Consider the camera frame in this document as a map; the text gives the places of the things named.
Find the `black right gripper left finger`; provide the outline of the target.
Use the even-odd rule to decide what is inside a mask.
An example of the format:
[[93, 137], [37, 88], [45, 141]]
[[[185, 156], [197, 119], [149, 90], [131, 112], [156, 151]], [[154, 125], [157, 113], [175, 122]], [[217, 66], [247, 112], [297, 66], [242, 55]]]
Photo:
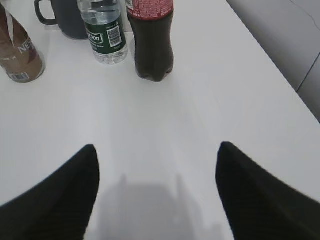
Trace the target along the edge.
[[42, 182], [0, 207], [0, 238], [84, 239], [99, 184], [98, 154], [87, 144]]

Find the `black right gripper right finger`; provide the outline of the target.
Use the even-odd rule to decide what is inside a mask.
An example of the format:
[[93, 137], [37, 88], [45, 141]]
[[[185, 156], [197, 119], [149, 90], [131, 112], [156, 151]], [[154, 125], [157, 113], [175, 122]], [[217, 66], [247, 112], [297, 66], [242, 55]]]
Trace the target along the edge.
[[234, 239], [320, 238], [320, 203], [270, 174], [231, 142], [220, 145], [215, 181]]

